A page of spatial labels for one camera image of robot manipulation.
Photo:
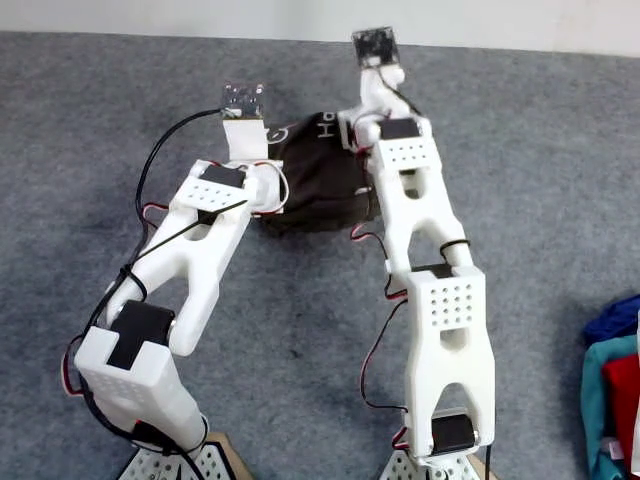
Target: black wire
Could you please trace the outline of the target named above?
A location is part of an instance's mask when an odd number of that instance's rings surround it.
[[[151,149],[151,153],[149,153],[149,156],[147,157],[147,160],[145,161],[144,166],[142,167],[142,171],[140,172],[140,179],[138,180],[138,187],[136,188],[136,198],[135,198],[136,214],[138,215],[138,220],[140,220],[140,223],[142,224],[143,229],[145,229],[146,227],[147,235],[148,235],[148,223],[147,223],[148,221],[146,218],[144,218],[144,211],[143,211],[144,206],[142,204],[142,191],[144,190],[144,184],[147,181],[147,175],[149,174],[149,169],[151,168],[151,164],[155,160],[156,155],[158,155],[160,148],[162,148],[165,142],[169,140],[169,138],[171,138],[171,136],[174,133],[176,133],[186,124],[194,120],[197,120],[198,118],[217,115],[221,111],[222,111],[221,108],[203,110],[201,112],[197,112],[197,113],[194,113],[193,115],[189,115],[188,117],[183,118],[179,122],[172,125],[166,132],[164,132],[164,134],[160,137],[160,139],[156,142],[156,144]],[[147,239],[145,238],[143,244],[140,245],[138,253],[144,247],[144,243],[146,243],[146,240]]]
[[[413,102],[411,102],[411,100],[409,100],[405,95],[403,95],[400,91],[396,90],[395,88],[393,88],[391,85],[389,85],[387,83],[387,81],[384,79],[384,77],[382,76],[382,72],[380,71],[379,68],[376,69],[378,71],[378,76],[380,77],[380,80],[382,80],[382,83],[385,87],[387,87],[389,90],[391,90],[393,92],[393,94],[398,97],[400,100],[402,100],[404,103],[406,103],[407,105],[409,105],[409,108],[411,110],[413,110],[413,112],[416,115],[422,116],[422,113],[420,112],[420,110],[418,110],[418,107],[416,107]]]
[[[86,324],[86,326],[84,328],[84,331],[82,333],[83,337],[86,336],[86,334],[89,332],[89,329],[92,326],[97,324],[98,319],[100,318],[100,315],[102,314],[102,312],[106,308],[107,304],[109,303],[109,300],[111,300],[111,297],[113,297],[113,295],[118,290],[118,288],[120,288],[120,286],[122,285],[124,280],[127,278],[127,276],[131,277],[131,279],[134,282],[136,282],[138,287],[141,287],[141,291],[143,293],[143,297],[146,297],[146,295],[144,294],[145,291],[146,291],[146,288],[144,288],[144,285],[140,281],[140,279],[135,277],[133,272],[131,272],[131,268],[133,268],[133,265],[135,264],[136,260],[138,259],[138,255],[140,254],[140,252],[142,251],[144,246],[147,244],[147,241],[149,240],[149,221],[146,218],[144,218],[144,206],[142,204],[142,192],[144,190],[144,185],[145,185],[146,180],[147,180],[147,175],[149,174],[149,169],[151,168],[151,165],[153,164],[153,161],[156,159],[156,156],[158,155],[158,152],[160,151],[160,148],[166,143],[166,141],[174,133],[176,133],[178,130],[180,130],[182,127],[184,127],[188,123],[192,122],[193,120],[197,120],[198,118],[202,118],[202,117],[206,117],[206,116],[210,116],[210,115],[215,115],[215,114],[220,113],[221,111],[222,111],[221,108],[215,108],[215,109],[211,109],[211,110],[203,110],[201,112],[197,112],[197,113],[194,113],[193,115],[189,115],[188,117],[183,118],[182,120],[180,120],[179,122],[177,122],[173,126],[171,126],[171,128],[169,128],[165,133],[163,133],[162,136],[160,137],[160,139],[155,143],[155,145],[151,149],[151,152],[149,153],[149,156],[147,157],[147,159],[146,159],[146,161],[144,163],[144,166],[142,167],[142,171],[140,172],[140,178],[138,180],[138,186],[136,188],[136,195],[135,195],[135,202],[134,202],[135,203],[135,209],[136,209],[136,215],[138,217],[138,220],[140,221],[140,225],[141,225],[141,228],[142,228],[142,232],[141,232],[141,235],[140,235],[140,240],[138,241],[137,245],[135,246],[135,248],[131,252],[131,255],[129,256],[128,261],[125,263],[125,266],[126,265],[130,266],[129,269],[125,268],[125,269],[121,269],[120,270],[120,272],[118,273],[118,276],[116,277],[116,279],[113,281],[113,283],[111,284],[111,286],[109,287],[107,292],[100,299],[100,301],[96,305],[95,309],[91,313],[91,316],[89,317],[89,321],[87,322],[87,324]]]
[[[177,132],[180,128],[192,122],[193,120],[210,116],[210,115],[215,115],[220,113],[221,111],[222,110],[220,108],[216,108],[213,110],[203,110],[201,112],[194,113],[193,115],[190,115],[180,120],[179,122],[174,124],[171,128],[169,128],[153,146],[151,152],[149,153],[149,156],[147,157],[147,160],[144,163],[142,172],[140,173],[140,179],[138,180],[138,186],[136,188],[136,195],[135,195],[135,202],[134,202],[136,214],[142,228],[140,240],[138,241],[137,245],[131,252],[131,255],[129,256],[129,260],[120,269],[120,271],[118,272],[118,275],[116,276],[116,279],[113,281],[111,286],[107,289],[107,292],[100,299],[100,301],[94,308],[93,312],[91,313],[91,316],[89,317],[89,321],[87,322],[83,330],[82,338],[84,338],[87,335],[87,333],[89,332],[92,326],[97,324],[98,319],[100,318],[100,315],[106,308],[107,304],[109,303],[109,301],[111,300],[115,292],[120,288],[120,286],[122,285],[122,283],[127,277],[130,277],[136,283],[136,285],[140,288],[140,291],[142,292],[143,300],[146,299],[147,289],[144,286],[144,283],[132,272],[132,268],[135,262],[140,258],[140,252],[142,251],[144,246],[147,244],[147,241],[149,239],[150,222],[144,218],[144,207],[142,205],[142,192],[144,190],[144,185],[146,183],[147,175],[149,174],[149,169],[151,168],[153,161],[158,155],[160,148],[175,132]],[[206,218],[209,218],[212,215],[217,215],[226,210],[229,210],[230,208],[234,208],[238,205],[239,204],[232,205],[231,207],[221,209],[217,212],[213,212],[211,214],[205,215],[203,219],[191,225],[190,228],[195,227],[196,225],[198,225],[199,223],[201,223]],[[182,233],[184,233],[184,231],[171,236],[169,239],[163,241],[161,244],[156,245],[153,249],[150,249],[147,252],[145,252],[144,255],[150,253],[152,250],[155,250],[156,248],[159,248],[159,246],[161,245],[165,245],[167,242],[173,240],[174,238],[181,235]],[[89,389],[89,385],[87,384],[86,380],[82,377],[82,375],[79,375],[79,377],[80,377],[80,384],[82,386],[82,394],[84,397],[84,401],[87,404],[87,407],[89,408],[89,411],[93,414],[93,416],[100,422],[100,424],[102,424],[103,427],[105,427],[114,435],[124,438],[125,440],[128,440],[132,443],[135,443],[135,440],[137,439],[132,433],[118,428],[117,426],[115,426],[109,421],[109,419],[104,415],[104,413],[102,413],[102,411],[100,410],[100,408],[98,407],[98,405],[96,404],[93,398],[93,392]],[[204,476],[202,475],[202,472],[200,472],[200,470],[198,469],[196,464],[193,462],[189,454],[185,452],[184,449],[182,449],[173,439],[171,439],[167,435],[162,434],[162,432],[159,432],[159,433],[164,437],[166,442],[166,445],[164,445],[163,447],[169,448],[171,450],[175,450],[176,452],[178,452],[178,454],[182,456],[182,458],[187,462],[189,467],[193,470],[193,473],[198,478],[198,480],[204,480]]]
[[[492,445],[487,445],[484,452],[484,480],[491,478],[491,447]]]
[[[360,376],[360,395],[362,395],[362,399],[364,400],[364,403],[366,403],[369,407],[371,408],[391,408],[391,409],[395,409],[395,410],[402,410],[404,412],[407,412],[407,407],[401,406],[401,405],[378,405],[375,403],[370,402],[369,400],[367,400],[367,394],[365,392],[365,376],[367,373],[367,366],[368,366],[368,362],[371,361],[371,358],[373,358],[373,354],[375,353],[376,349],[378,348],[378,345],[380,344],[380,341],[382,340],[382,337],[384,336],[384,332],[387,330],[387,327],[389,326],[389,323],[391,322],[391,319],[394,317],[394,315],[396,314],[396,312],[398,311],[398,309],[404,305],[405,303],[407,303],[408,300],[404,299],[401,302],[397,303],[395,307],[393,307],[393,310],[391,310],[391,313],[389,314],[389,316],[387,317],[387,320],[384,322],[384,325],[382,327],[382,329],[380,330],[380,333],[378,334],[378,338],[376,338],[375,343],[373,344],[373,347],[371,347],[370,350],[370,354],[367,354],[368,358],[365,359],[365,365],[362,369],[362,375]]]
[[[85,400],[85,403],[87,404],[87,407],[89,407],[89,410],[91,411],[93,416],[102,424],[102,426],[105,427],[114,435],[121,437],[125,440],[128,440],[131,443],[135,443],[136,440],[138,440],[135,437],[135,435],[133,435],[131,432],[127,432],[126,430],[122,430],[121,428],[116,427],[113,423],[109,421],[109,419],[104,415],[104,413],[102,413],[102,410],[100,410],[100,408],[95,402],[95,399],[93,398],[93,392],[89,389],[89,385],[87,384],[87,381],[84,379],[82,375],[80,375],[80,384],[82,385],[82,392],[83,392],[84,400]],[[172,452],[175,451],[187,462],[187,464],[193,470],[193,473],[198,478],[198,480],[205,480],[204,476],[202,475],[202,472],[197,467],[197,465],[193,462],[193,460],[191,459],[189,454],[184,450],[184,448],[182,448],[171,437],[161,432],[157,428],[156,428],[156,431],[158,435],[165,442],[164,445],[158,445],[163,449],[163,453],[169,452],[171,454]]]
[[[165,238],[163,241],[161,241],[160,243],[158,243],[157,245],[154,245],[153,247],[149,248],[148,250],[145,250],[144,252],[142,252],[137,258],[136,260],[140,260],[142,257],[146,257],[147,255],[149,255],[151,252],[153,252],[154,250],[157,250],[158,248],[162,247],[163,245],[169,243],[171,240],[173,240],[176,237],[179,237],[180,235],[188,232],[189,230],[191,230],[192,228],[197,227],[198,225],[202,225],[207,223],[208,220],[211,219],[215,219],[215,217],[217,217],[218,215],[220,215],[221,213],[224,213],[228,210],[231,210],[233,208],[239,207],[240,205],[243,205],[247,203],[246,200],[242,200],[241,202],[238,203],[234,203],[233,205],[229,205],[228,207],[224,207],[221,208],[219,210],[215,210],[213,212],[207,212],[206,214],[204,214],[202,216],[202,218],[199,218],[198,220],[196,220],[195,222],[187,225],[186,227],[184,227],[182,230],[180,230],[179,232],[174,233],[173,235],[171,235],[170,237]]]

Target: gray carpet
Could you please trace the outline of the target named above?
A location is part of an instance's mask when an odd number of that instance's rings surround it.
[[[580,329],[640,276],[640,60],[425,47],[401,56],[404,91],[433,121],[487,273],[494,470],[585,478]],[[111,479],[132,453],[64,396],[60,355],[138,238],[133,192],[152,143],[216,106],[229,80],[264,81],[273,121],[358,100],[348,44],[0,35],[0,478]],[[159,158],[146,198],[167,201],[195,158],[224,155],[218,120],[192,125]],[[422,249],[435,251],[426,240],[414,254]],[[179,368],[257,478],[372,479],[386,462],[399,417],[369,410],[357,389],[391,307],[383,282],[377,247],[346,231],[247,231]],[[156,298],[177,306],[184,287],[173,287]],[[372,397],[402,399],[406,320],[374,360]]]

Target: metal base plate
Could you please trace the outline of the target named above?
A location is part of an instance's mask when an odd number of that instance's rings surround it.
[[[221,445],[208,442],[195,464],[207,480],[235,480]],[[129,460],[118,480],[196,480],[196,475],[180,456],[165,457],[160,453],[139,449]]]
[[[413,463],[407,453],[396,450],[380,480],[481,480],[467,457],[431,460],[429,466]]]

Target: black bag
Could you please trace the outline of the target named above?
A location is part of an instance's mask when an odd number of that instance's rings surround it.
[[[267,138],[290,190],[284,213],[262,217],[271,232],[338,230],[380,213],[365,159],[342,147],[335,113],[270,128]]]

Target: white wire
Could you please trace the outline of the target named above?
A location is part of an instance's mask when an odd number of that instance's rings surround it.
[[[269,165],[271,168],[275,169],[276,172],[278,172],[278,175],[282,179],[282,183],[284,185],[284,198],[278,204],[278,206],[273,208],[272,210],[269,210],[267,212],[253,212],[253,213],[256,213],[256,214],[259,214],[259,215],[264,215],[264,214],[267,214],[267,213],[276,213],[281,208],[283,208],[286,205],[287,201],[289,200],[289,182],[287,181],[287,177],[285,177],[284,172],[282,171],[282,169],[275,162],[273,162],[271,160],[261,160],[259,162],[256,162],[254,165],[257,166],[257,167],[259,167],[260,165]]]

